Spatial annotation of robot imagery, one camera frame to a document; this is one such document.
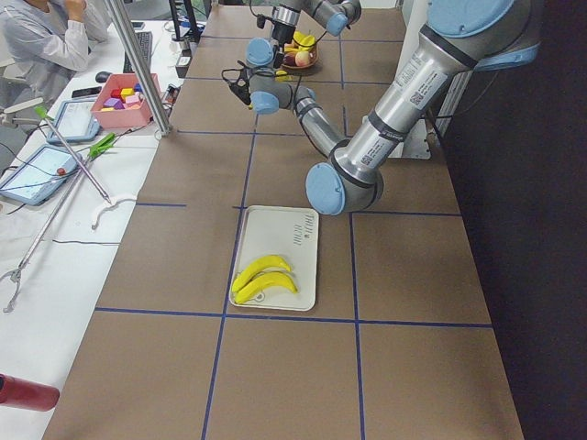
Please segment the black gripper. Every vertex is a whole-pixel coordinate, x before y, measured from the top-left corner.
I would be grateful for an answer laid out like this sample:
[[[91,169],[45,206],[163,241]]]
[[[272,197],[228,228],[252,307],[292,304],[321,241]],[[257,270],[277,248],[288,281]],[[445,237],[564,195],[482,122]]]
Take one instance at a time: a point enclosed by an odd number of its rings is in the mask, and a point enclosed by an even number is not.
[[[231,93],[247,107],[251,107],[249,89],[249,68],[230,68],[222,71],[222,80],[227,84]]]
[[[294,37],[294,27],[289,24],[284,24],[279,21],[272,21],[273,28],[271,32],[271,38],[275,41],[273,52],[273,67],[275,69],[282,66],[284,59],[284,47],[289,44]]]

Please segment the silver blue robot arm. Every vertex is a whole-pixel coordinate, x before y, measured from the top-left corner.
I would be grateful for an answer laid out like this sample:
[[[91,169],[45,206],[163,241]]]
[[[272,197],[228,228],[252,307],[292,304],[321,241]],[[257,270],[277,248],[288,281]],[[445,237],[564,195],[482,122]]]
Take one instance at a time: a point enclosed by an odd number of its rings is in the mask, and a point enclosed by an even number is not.
[[[344,28],[349,28],[360,19],[359,0],[327,1],[298,0],[281,1],[275,6],[269,20],[272,23],[273,67],[279,68],[285,57],[285,45],[294,41],[298,21],[306,13],[319,24],[326,33],[339,36]]]
[[[544,4],[541,1],[431,1],[418,46],[351,138],[328,120],[315,94],[281,82],[277,70],[302,13],[337,36],[358,21],[357,1],[282,1],[257,25],[272,23],[269,38],[254,38],[246,59],[225,69],[223,80],[258,115],[292,111],[326,161],[311,168],[306,197],[323,215],[357,212],[382,195],[380,166],[428,107],[462,72],[495,71],[528,64],[537,56]]]

